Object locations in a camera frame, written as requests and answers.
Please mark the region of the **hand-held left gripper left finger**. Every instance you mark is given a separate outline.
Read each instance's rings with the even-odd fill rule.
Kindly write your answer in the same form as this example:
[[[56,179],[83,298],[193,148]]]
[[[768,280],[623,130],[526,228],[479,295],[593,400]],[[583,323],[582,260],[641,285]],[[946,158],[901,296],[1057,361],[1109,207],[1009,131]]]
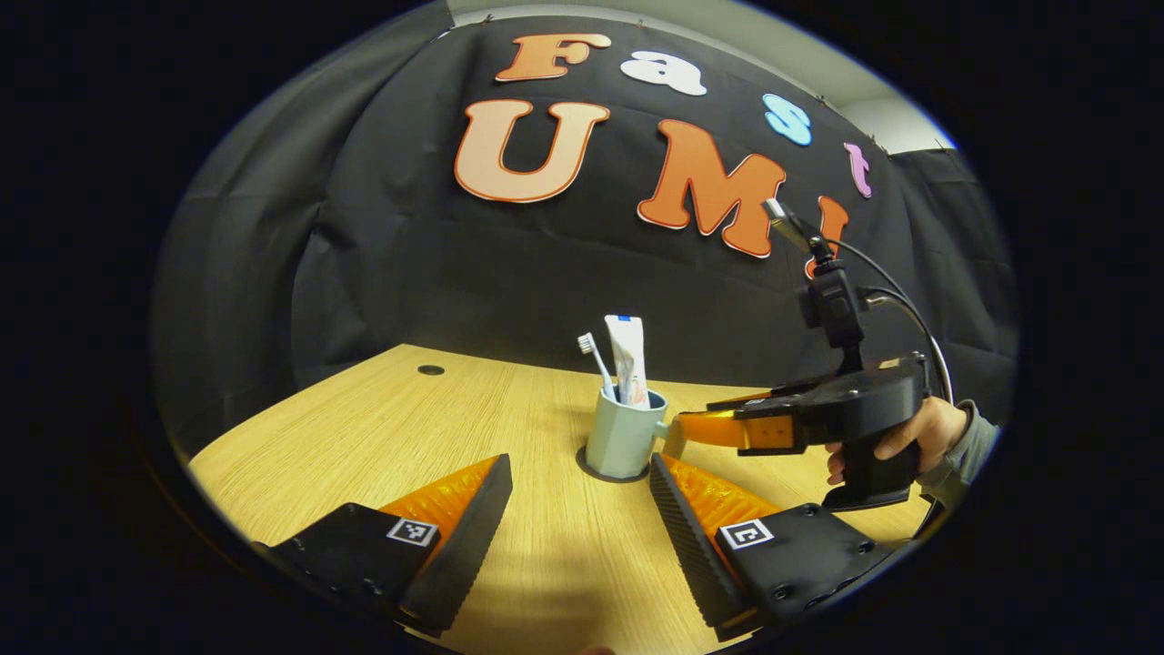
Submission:
[[[508,453],[371,510],[342,503],[260,551],[332,600],[441,638],[468,597],[513,489]]]

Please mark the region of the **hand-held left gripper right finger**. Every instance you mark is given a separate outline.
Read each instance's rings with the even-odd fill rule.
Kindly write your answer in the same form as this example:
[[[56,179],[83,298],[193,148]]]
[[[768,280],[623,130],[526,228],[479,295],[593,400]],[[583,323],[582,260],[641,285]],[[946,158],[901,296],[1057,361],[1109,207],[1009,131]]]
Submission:
[[[802,621],[895,554],[818,503],[779,510],[663,453],[653,453],[650,469],[687,588],[719,641]]]

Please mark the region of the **light blue cup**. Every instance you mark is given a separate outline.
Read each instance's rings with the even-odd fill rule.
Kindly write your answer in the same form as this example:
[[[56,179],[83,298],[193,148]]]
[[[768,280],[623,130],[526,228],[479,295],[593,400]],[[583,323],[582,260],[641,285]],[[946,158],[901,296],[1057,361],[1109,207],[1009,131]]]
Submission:
[[[665,420],[668,401],[650,390],[651,407],[632,408],[599,396],[594,422],[587,435],[587,464],[611,477],[631,477],[647,464],[658,440],[667,440],[670,423]]]

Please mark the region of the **white toothpaste tube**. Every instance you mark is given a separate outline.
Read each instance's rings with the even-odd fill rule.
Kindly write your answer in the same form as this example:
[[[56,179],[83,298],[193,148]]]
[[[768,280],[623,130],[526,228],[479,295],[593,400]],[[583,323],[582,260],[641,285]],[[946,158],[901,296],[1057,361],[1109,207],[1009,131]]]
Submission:
[[[606,315],[606,332],[616,361],[618,401],[632,408],[648,410],[651,399],[646,380],[641,318]]]

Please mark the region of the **brown round coaster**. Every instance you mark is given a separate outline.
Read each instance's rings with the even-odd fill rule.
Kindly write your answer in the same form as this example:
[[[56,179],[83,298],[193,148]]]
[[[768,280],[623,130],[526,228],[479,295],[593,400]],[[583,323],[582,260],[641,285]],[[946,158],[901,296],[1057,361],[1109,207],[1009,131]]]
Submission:
[[[597,471],[597,469],[592,469],[589,464],[587,464],[587,447],[585,447],[585,444],[583,444],[583,447],[579,448],[579,451],[577,451],[577,455],[575,456],[575,460],[577,461],[579,468],[582,469],[582,471],[585,472],[587,476],[589,476],[589,477],[591,477],[594,479],[597,479],[597,480],[613,482],[613,484],[629,484],[629,482],[643,480],[651,472],[651,465],[647,464],[638,474],[633,474],[633,476],[631,476],[631,477],[624,477],[624,478],[622,478],[622,477],[606,476],[606,474],[599,474],[599,471]]]

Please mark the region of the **white toothbrush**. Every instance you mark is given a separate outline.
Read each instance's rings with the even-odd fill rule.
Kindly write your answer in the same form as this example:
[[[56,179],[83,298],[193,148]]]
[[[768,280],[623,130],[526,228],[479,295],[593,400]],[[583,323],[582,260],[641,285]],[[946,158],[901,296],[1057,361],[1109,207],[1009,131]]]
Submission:
[[[611,401],[618,401],[613,378],[611,377],[611,373],[608,372],[606,361],[604,361],[602,354],[599,354],[596,341],[592,337],[592,333],[587,332],[579,336],[577,346],[579,351],[590,354],[590,356],[595,359],[595,364],[599,373],[599,380],[602,380],[603,396],[611,399]]]

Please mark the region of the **wooden desktop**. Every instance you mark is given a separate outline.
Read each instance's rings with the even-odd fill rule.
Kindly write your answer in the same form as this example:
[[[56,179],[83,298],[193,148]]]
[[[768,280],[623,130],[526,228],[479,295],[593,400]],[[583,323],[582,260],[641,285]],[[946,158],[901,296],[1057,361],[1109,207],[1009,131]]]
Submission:
[[[513,490],[440,645],[466,655],[704,655],[647,480],[579,468],[599,376],[403,346],[226,430],[189,468],[246,537],[275,544],[341,503],[379,507],[499,453]]]

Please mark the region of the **black backdrop cloth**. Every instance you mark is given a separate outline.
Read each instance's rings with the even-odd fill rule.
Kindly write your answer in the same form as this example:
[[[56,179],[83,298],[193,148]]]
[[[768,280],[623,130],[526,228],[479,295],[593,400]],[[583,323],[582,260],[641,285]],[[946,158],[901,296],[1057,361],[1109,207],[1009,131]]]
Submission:
[[[1002,423],[1018,291],[952,150],[886,154],[779,74],[603,17],[416,10],[319,60],[226,136],[177,204],[151,311],[166,435],[194,456],[386,349],[591,370],[640,316],[646,377],[768,389],[831,372],[809,257],[761,202],[868,254]]]

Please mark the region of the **row of small backdrop clips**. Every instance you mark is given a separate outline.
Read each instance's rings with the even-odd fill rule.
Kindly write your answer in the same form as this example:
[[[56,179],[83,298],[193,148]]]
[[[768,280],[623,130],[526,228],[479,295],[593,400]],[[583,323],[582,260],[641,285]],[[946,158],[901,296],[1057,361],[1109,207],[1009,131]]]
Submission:
[[[864,170],[882,154],[949,145],[889,83],[808,33],[731,0],[477,5],[440,0],[464,107],[539,106],[604,121],[636,112],[704,129],[760,155],[822,145]]]

